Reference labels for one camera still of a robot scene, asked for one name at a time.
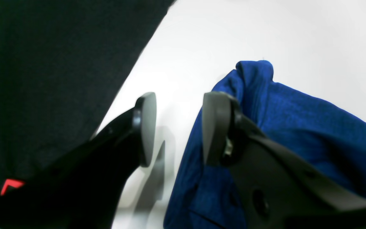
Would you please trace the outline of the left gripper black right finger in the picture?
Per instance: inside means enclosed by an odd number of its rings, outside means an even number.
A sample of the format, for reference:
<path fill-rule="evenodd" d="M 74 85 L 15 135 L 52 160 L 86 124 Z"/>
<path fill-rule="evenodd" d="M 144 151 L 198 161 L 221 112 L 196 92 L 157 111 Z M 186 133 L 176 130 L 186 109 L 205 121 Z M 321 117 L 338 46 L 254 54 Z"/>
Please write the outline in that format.
<path fill-rule="evenodd" d="M 366 198 L 269 139 L 224 92 L 202 103 L 205 165 L 229 170 L 249 229 L 366 229 Z"/>

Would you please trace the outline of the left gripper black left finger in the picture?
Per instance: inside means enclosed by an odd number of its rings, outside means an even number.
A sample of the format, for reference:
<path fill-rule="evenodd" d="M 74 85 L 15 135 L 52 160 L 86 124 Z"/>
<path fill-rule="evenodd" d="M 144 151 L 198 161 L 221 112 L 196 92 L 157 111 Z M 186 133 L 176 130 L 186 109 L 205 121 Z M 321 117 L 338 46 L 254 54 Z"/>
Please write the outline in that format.
<path fill-rule="evenodd" d="M 0 196 L 0 229 L 110 229 L 129 176 L 152 161 L 154 92 L 93 139 Z"/>

